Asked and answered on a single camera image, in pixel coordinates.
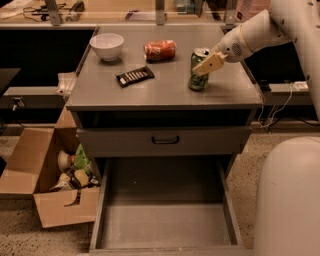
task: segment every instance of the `crushed can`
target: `crushed can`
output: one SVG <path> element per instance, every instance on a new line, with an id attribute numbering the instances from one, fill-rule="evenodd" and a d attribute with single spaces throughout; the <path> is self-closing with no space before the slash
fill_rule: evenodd
<path id="1" fill-rule="evenodd" d="M 177 45 L 173 40 L 157 40 L 144 44 L 145 59 L 149 62 L 175 57 Z"/>

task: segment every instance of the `terrazzo floor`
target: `terrazzo floor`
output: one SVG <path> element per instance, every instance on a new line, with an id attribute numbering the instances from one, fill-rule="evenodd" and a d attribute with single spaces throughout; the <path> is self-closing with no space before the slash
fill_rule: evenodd
<path id="1" fill-rule="evenodd" d="M 257 180 L 267 154 L 297 136 L 320 136 L 320 127 L 285 123 L 269 132 L 253 125 L 253 133 L 227 179 L 246 248 L 253 248 Z M 8 161 L 21 127 L 0 136 L 0 155 Z M 88 252 L 92 224 L 43 229 L 31 196 L 0 195 L 0 256 L 74 256 Z"/>

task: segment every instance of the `open drawer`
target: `open drawer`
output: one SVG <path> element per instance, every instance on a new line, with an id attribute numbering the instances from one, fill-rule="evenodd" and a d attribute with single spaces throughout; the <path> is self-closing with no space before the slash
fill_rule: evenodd
<path id="1" fill-rule="evenodd" d="M 109 158 L 106 166 L 90 255 L 248 255 L 214 157 Z"/>

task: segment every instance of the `metal cabinet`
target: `metal cabinet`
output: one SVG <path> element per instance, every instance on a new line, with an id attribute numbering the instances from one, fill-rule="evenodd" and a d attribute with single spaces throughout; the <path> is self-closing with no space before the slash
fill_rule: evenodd
<path id="1" fill-rule="evenodd" d="M 105 159 L 90 255 L 248 255 L 225 183 L 250 136 L 261 92 L 241 64 L 191 91 L 191 53 L 223 32 L 210 24 L 101 27 L 125 38 L 114 62 L 89 51 L 67 102 L 87 155 Z M 172 39 L 173 60 L 147 63 L 142 45 Z M 117 73 L 155 78 L 122 88 Z"/>

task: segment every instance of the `cardboard box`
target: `cardboard box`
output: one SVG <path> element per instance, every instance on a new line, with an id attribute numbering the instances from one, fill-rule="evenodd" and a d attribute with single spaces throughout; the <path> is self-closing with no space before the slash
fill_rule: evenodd
<path id="1" fill-rule="evenodd" d="M 61 174 L 58 153 L 75 153 L 79 145 L 75 126 L 64 126 L 66 122 L 59 120 L 56 128 L 25 128 L 0 178 L 0 193 L 33 195 L 44 228 L 91 222 L 96 217 L 99 187 L 81 189 L 79 194 L 77 190 L 48 192 Z"/>

